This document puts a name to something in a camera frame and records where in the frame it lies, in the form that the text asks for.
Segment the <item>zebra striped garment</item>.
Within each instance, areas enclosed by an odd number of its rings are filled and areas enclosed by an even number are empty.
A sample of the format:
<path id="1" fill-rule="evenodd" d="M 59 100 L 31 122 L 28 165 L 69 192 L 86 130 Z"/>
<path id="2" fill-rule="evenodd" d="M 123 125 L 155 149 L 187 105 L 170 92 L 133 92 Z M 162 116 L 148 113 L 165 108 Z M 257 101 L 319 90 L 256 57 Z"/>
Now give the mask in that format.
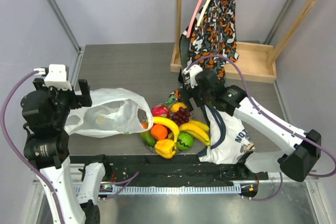
<path id="1" fill-rule="evenodd" d="M 187 38 L 187 30 L 184 30 L 180 36 L 180 57 L 181 57 L 181 69 L 178 77 L 178 81 L 183 83 L 183 70 L 187 67 L 188 54 L 189 54 L 189 46 L 190 39 Z"/>

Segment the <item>fake orange fruit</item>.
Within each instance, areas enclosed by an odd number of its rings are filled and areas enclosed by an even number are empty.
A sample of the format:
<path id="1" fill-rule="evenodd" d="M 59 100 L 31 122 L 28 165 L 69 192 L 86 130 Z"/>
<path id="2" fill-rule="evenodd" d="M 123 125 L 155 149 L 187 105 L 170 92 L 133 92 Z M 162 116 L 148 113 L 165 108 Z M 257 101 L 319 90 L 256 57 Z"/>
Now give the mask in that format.
<path id="1" fill-rule="evenodd" d="M 165 126 L 160 125 L 160 124 L 155 124 L 150 130 L 151 135 L 157 140 L 163 140 L 166 139 L 168 135 L 168 130 L 166 129 Z"/>

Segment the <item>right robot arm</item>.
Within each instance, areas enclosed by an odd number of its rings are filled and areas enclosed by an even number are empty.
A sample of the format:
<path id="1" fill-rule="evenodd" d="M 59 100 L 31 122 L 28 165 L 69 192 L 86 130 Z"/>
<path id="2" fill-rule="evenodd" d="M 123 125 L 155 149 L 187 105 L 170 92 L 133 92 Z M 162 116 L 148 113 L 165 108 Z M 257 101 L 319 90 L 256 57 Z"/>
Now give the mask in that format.
<path id="1" fill-rule="evenodd" d="M 217 148 L 224 141 L 224 116 L 246 122 L 273 141 L 280 153 L 252 153 L 237 166 L 237 173 L 242 179 L 250 179 L 255 173 L 279 169 L 290 179 L 302 182 L 311 175 L 311 170 L 321 156 L 321 134 L 316 130 L 306 132 L 272 114 L 247 91 L 238 86 L 226 87 L 209 70 L 194 65 L 182 72 L 184 87 L 180 91 L 183 102 L 189 110 L 193 107 L 190 99 L 197 106 L 209 110 L 206 116 L 213 119 L 219 127 L 220 137 L 211 148 Z"/>

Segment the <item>white plastic bag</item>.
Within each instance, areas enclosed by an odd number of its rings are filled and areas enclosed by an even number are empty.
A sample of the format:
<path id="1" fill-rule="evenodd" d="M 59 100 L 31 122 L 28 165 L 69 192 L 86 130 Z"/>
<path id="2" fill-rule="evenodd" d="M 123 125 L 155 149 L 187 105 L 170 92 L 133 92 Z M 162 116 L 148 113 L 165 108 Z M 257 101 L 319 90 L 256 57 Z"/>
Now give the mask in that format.
<path id="1" fill-rule="evenodd" d="M 69 134 L 104 138 L 119 134 L 146 131 L 138 117 L 142 110 L 148 128 L 154 124 L 151 109 L 145 98 L 124 88 L 101 88 L 90 92 L 92 106 L 71 110 L 65 131 Z"/>

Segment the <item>green fake watermelon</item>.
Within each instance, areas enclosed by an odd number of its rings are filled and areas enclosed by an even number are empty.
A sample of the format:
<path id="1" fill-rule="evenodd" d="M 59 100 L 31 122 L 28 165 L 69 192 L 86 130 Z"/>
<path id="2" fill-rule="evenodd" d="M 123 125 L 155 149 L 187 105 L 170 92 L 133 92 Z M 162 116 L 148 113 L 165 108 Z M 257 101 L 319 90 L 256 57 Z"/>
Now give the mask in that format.
<path id="1" fill-rule="evenodd" d="M 181 132 L 177 137 L 176 147 L 179 150 L 189 150 L 194 145 L 193 137 L 186 132 Z"/>

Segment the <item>yellow fake banana bunch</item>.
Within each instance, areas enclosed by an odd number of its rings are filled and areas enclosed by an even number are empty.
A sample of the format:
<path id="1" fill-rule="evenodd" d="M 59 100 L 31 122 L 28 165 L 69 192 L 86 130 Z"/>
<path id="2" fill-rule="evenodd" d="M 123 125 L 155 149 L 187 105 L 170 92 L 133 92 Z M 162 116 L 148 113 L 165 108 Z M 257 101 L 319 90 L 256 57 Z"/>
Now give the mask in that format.
<path id="1" fill-rule="evenodd" d="M 189 133 L 191 136 L 200 140 L 206 146 L 211 145 L 211 141 L 208 135 L 209 127 L 200 121 L 190 120 L 189 122 L 180 125 L 179 131 Z"/>

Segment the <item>single yellow fake banana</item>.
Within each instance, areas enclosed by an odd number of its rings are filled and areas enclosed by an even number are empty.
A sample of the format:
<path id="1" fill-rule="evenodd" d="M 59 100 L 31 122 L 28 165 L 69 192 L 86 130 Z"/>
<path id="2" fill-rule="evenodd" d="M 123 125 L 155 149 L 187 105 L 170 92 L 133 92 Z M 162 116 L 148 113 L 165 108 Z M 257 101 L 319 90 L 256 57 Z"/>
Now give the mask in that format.
<path id="1" fill-rule="evenodd" d="M 174 143 L 177 142 L 178 135 L 179 135 L 180 131 L 179 131 L 178 125 L 174 121 L 172 121 L 168 118 L 163 118 L 163 117 L 160 117 L 160 116 L 154 116 L 153 117 L 153 123 L 154 124 L 160 124 L 160 125 L 168 127 L 171 130 L 171 132 L 173 133 Z"/>

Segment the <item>green orange fake mango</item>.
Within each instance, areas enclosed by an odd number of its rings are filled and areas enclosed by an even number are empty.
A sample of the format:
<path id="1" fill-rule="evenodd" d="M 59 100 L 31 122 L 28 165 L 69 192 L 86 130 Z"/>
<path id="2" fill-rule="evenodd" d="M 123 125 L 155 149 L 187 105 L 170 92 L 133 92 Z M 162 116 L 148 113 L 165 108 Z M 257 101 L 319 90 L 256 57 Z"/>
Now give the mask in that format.
<path id="1" fill-rule="evenodd" d="M 154 147 L 155 144 L 156 144 L 156 140 L 150 132 L 151 128 L 148 128 L 148 124 L 145 123 L 145 122 L 142 122 L 141 125 L 145 128 L 145 131 L 140 133 L 140 137 L 141 137 L 143 143 L 146 146 Z"/>

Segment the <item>purple fake grape bunch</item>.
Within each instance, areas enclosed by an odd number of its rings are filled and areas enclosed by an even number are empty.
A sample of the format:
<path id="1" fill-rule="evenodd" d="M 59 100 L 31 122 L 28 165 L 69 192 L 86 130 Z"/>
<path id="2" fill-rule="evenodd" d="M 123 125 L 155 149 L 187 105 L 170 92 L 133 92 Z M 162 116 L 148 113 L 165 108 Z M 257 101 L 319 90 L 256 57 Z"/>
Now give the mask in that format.
<path id="1" fill-rule="evenodd" d="M 178 126 L 190 121 L 190 112 L 187 108 L 179 107 L 170 109 L 170 119 Z"/>

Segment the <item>camouflage patterned garment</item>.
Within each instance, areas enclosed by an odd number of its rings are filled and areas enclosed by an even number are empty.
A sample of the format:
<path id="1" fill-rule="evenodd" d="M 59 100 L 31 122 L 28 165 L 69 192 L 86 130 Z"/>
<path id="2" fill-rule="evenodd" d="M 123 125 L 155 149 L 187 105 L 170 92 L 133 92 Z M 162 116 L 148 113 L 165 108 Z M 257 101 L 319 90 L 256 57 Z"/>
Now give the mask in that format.
<path id="1" fill-rule="evenodd" d="M 204 70 L 209 69 L 223 83 L 226 82 L 225 65 L 228 63 L 219 58 L 204 57 L 222 55 L 237 62 L 236 38 L 236 0 L 206 0 L 198 12 L 192 16 L 191 24 L 186 28 L 190 39 L 187 66 L 195 60 Z"/>

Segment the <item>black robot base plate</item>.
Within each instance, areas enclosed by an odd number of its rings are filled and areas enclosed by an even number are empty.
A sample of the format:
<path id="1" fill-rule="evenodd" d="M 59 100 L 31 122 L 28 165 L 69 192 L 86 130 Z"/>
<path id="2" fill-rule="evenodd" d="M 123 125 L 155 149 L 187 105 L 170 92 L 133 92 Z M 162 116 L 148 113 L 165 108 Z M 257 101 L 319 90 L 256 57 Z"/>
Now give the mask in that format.
<path id="1" fill-rule="evenodd" d="M 265 172 L 255 175 L 243 164 L 201 163 L 195 154 L 176 155 L 172 159 L 158 155 L 107 155 L 106 159 L 117 182 L 139 172 L 130 183 L 134 187 L 215 187 L 269 178 Z"/>

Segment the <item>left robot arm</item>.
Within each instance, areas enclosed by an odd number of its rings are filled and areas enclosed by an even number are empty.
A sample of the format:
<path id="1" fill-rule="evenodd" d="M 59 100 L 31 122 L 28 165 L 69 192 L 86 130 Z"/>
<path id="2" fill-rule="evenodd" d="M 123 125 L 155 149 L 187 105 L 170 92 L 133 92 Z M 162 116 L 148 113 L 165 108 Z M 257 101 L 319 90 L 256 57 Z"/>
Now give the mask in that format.
<path id="1" fill-rule="evenodd" d="M 90 87 L 78 81 L 80 94 L 73 87 L 46 86 L 42 78 L 33 81 L 35 91 L 21 100 L 23 128 L 27 132 L 24 156 L 39 172 L 54 223 L 100 223 L 98 194 L 112 169 L 104 154 L 94 156 L 82 169 L 82 187 L 76 194 L 70 172 L 69 135 L 65 123 L 69 112 L 90 107 Z"/>

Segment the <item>yellow fake lemon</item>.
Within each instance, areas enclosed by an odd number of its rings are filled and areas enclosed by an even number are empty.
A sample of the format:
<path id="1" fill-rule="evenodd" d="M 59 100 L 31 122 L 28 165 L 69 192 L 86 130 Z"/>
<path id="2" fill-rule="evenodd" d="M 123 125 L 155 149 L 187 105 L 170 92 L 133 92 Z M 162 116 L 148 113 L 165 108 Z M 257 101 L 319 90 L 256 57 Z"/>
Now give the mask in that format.
<path id="1" fill-rule="evenodd" d="M 170 107 L 170 111 L 176 113 L 180 108 L 186 109 L 186 105 L 182 102 L 177 102 Z"/>

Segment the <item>red fake dragon fruit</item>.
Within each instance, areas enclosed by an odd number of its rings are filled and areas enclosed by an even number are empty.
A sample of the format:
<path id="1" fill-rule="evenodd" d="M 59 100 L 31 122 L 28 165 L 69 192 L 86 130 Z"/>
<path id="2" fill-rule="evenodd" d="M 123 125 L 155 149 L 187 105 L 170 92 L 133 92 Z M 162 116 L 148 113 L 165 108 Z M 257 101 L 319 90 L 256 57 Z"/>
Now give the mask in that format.
<path id="1" fill-rule="evenodd" d="M 169 119 L 171 114 L 170 108 L 175 102 L 176 98 L 174 96 L 170 96 L 167 102 L 160 103 L 152 108 L 152 115 Z"/>

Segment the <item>yellow fake bell pepper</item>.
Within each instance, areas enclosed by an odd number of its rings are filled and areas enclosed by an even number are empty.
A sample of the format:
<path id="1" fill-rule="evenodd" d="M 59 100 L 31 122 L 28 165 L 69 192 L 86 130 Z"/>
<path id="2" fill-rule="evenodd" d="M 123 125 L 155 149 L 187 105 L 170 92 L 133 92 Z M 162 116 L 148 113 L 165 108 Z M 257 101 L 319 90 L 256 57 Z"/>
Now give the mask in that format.
<path id="1" fill-rule="evenodd" d="M 176 145 L 173 140 L 164 139 L 159 140 L 154 146 L 154 149 L 157 154 L 163 158 L 172 158 L 176 154 Z"/>

